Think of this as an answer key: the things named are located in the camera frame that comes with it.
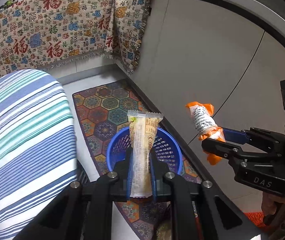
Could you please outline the person's right hand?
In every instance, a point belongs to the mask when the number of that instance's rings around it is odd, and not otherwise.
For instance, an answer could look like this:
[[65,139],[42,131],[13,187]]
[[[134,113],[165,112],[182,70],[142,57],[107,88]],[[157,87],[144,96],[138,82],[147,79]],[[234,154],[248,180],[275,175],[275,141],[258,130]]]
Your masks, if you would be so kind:
[[268,239],[285,239],[285,197],[263,193],[261,209],[265,219],[271,219]]

